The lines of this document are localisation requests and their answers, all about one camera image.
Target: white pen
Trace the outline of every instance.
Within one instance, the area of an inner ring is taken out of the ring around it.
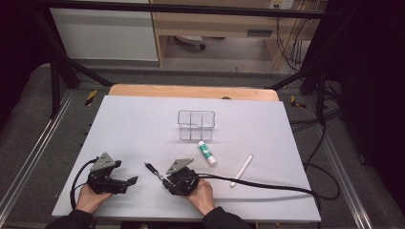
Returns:
[[[245,171],[247,165],[250,163],[250,160],[252,160],[253,155],[249,155],[249,157],[247,158],[247,160],[245,161],[244,165],[242,166],[242,168],[239,170],[238,174],[235,176],[235,178],[239,178],[241,177],[242,173]],[[230,187],[233,188],[235,186],[235,182],[230,183]]]

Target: black sleeve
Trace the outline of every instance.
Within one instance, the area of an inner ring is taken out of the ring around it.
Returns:
[[[73,210],[67,217],[55,219],[45,229],[88,229],[92,220],[91,214]]]
[[[227,213],[222,207],[205,215],[202,223],[209,229],[251,229],[240,217]]]

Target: glue stick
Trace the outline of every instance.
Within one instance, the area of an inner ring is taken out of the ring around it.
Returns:
[[[217,160],[212,156],[211,152],[208,150],[208,147],[206,147],[205,143],[203,141],[200,141],[198,143],[200,151],[203,154],[203,157],[208,161],[210,166],[214,166],[217,163]]]

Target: white tabletop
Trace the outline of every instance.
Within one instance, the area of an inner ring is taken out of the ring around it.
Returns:
[[[213,139],[206,141],[218,163],[210,167],[197,141],[179,139],[178,111],[213,111]],[[241,179],[309,188],[282,102],[202,98],[164,98],[107,95],[100,106],[75,166],[53,210],[53,216],[70,213],[69,192],[81,166],[107,152],[122,164],[112,178],[139,176],[126,194],[109,198],[95,217],[133,220],[199,220],[187,200],[172,196],[145,168],[151,163],[165,172],[180,158],[194,158],[188,167],[196,173],[234,177],[248,155],[253,159]],[[90,166],[77,184],[87,179]],[[242,219],[254,221],[320,221],[312,196],[281,190],[258,189],[228,181],[208,180],[216,205]]]

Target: hand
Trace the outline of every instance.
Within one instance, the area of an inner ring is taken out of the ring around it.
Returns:
[[[193,204],[194,208],[203,216],[215,208],[214,195],[211,184],[204,179],[200,179],[197,189],[185,197]]]
[[[85,184],[80,190],[75,209],[92,214],[104,200],[110,198],[112,195],[111,193],[97,194],[88,184]]]

